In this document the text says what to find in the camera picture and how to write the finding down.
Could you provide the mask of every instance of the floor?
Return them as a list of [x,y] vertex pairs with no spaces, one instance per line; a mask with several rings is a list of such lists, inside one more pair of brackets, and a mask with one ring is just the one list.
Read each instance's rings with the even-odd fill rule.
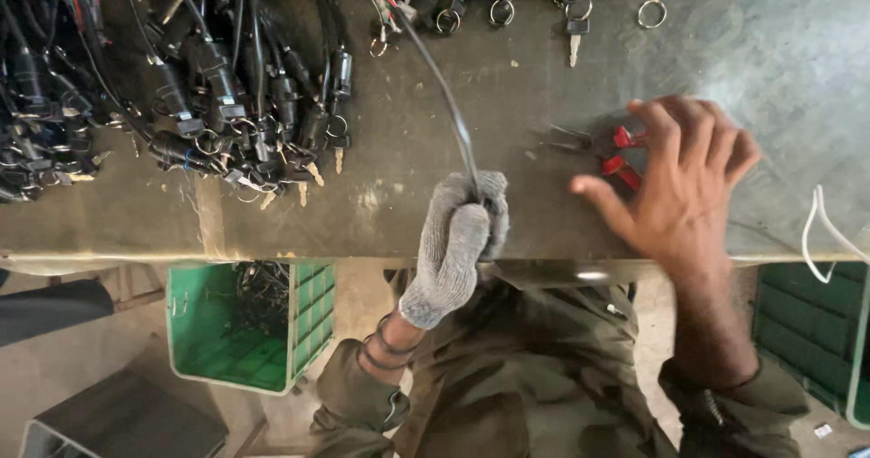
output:
[[[381,260],[349,259],[338,267],[336,335],[363,337],[392,308],[392,297],[380,275]],[[96,272],[113,297],[123,298],[132,286],[153,283],[143,270]],[[162,278],[162,268],[158,274]],[[755,270],[735,274],[734,299],[751,313]],[[14,275],[0,295],[47,285],[47,278]],[[652,412],[674,442],[680,440],[676,409],[658,388],[661,363],[672,352],[673,297],[664,279],[643,280],[635,302],[640,338],[635,350],[638,379]],[[73,328],[0,347],[0,458],[17,456],[27,419],[129,366],[137,374],[187,401],[203,413],[220,419],[230,430],[224,457],[237,455],[251,431],[267,424],[244,455],[301,455],[306,450],[310,417],[318,407],[314,394],[317,375],[332,353],[333,345],[306,373],[299,395],[271,397],[220,385],[184,381],[169,369],[164,304],[118,313]],[[411,379],[406,378],[404,386]],[[832,433],[818,438],[814,430],[828,424]],[[851,428],[818,402],[810,416],[793,425],[793,436],[807,458],[842,457],[856,448],[870,446],[870,433]]]

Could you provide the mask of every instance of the red-handled pliers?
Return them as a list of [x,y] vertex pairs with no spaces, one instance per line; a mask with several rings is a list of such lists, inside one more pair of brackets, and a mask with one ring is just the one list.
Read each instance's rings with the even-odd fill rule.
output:
[[584,131],[571,130],[560,127],[558,125],[550,125],[550,129],[560,131],[575,139],[579,139],[577,144],[564,144],[549,142],[548,145],[567,149],[574,152],[592,152],[595,157],[601,159],[601,174],[604,176],[618,176],[622,179],[632,191],[640,190],[640,184],[643,177],[628,164],[624,157],[619,155],[619,149],[632,147],[646,147],[647,133],[632,134],[624,126],[620,125],[614,129],[612,136],[604,140],[601,137],[593,136],[591,133]]

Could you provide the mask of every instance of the black wristband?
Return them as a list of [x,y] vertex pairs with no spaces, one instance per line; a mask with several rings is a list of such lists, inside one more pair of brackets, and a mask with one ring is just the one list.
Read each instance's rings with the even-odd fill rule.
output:
[[374,366],[377,369],[381,369],[381,370],[385,370],[385,371],[395,371],[395,370],[402,369],[407,365],[407,363],[402,363],[401,365],[398,365],[398,366],[386,366],[384,363],[379,362],[378,360],[375,360],[374,357],[371,354],[369,354],[368,348],[365,347],[365,345],[368,344],[368,342],[372,338],[372,336],[374,336],[374,334],[369,334],[368,337],[366,337],[363,340],[363,347],[360,348],[360,350],[363,352],[363,355],[365,356],[365,359],[368,360],[369,363],[372,364],[372,366]]
[[417,349],[417,346],[419,346],[419,343],[417,343],[416,346],[409,347],[408,349],[399,349],[396,346],[390,345],[390,343],[388,343],[384,339],[384,330],[382,329],[382,327],[384,326],[384,322],[386,322],[386,319],[389,319],[391,315],[392,315],[392,312],[387,313],[384,317],[382,317],[378,321],[377,328],[375,329],[375,339],[377,339],[377,343],[380,344],[381,347],[384,348],[384,350],[386,352],[388,352],[389,354],[391,354],[393,356],[407,356],[408,354],[411,354],[412,352],[414,352],[414,349]]

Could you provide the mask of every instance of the workbench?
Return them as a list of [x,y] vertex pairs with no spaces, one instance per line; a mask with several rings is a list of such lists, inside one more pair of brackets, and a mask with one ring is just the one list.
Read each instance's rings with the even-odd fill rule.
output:
[[[266,1],[286,14],[318,68],[311,0]],[[593,0],[592,31],[573,69],[565,17],[551,0],[514,0],[516,17],[501,30],[488,24],[486,0],[474,0],[454,35],[425,38],[479,167],[510,181],[504,256],[636,258],[567,192],[572,175],[598,171],[597,160],[542,147],[539,132],[584,130],[633,97],[670,93],[719,102],[765,154],[734,192],[727,247],[735,258],[796,259],[818,183],[833,223],[870,249],[870,0],[662,0],[667,20],[652,30],[636,21],[644,1]],[[353,147],[341,175],[331,153],[319,161],[325,186],[309,186],[306,207],[295,186],[261,210],[264,196],[243,203],[219,178],[161,173],[145,154],[134,157],[128,135],[102,130],[95,149],[112,154],[97,179],[0,206],[6,265],[416,256],[433,187],[463,170],[451,118],[412,44],[405,38],[371,57],[371,3],[339,4],[355,59],[344,107]],[[811,245],[820,258],[841,256],[820,227]]]

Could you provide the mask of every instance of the green plastic bin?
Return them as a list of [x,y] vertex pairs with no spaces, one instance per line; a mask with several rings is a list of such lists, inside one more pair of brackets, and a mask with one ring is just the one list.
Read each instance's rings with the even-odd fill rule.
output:
[[170,268],[166,326],[172,371],[268,395],[286,395],[332,339],[332,265],[288,265],[291,320],[286,334],[230,333],[236,278],[232,264]]
[[838,263],[824,284],[804,263],[764,265],[753,322],[759,351],[858,429],[870,429],[867,272],[861,262]]

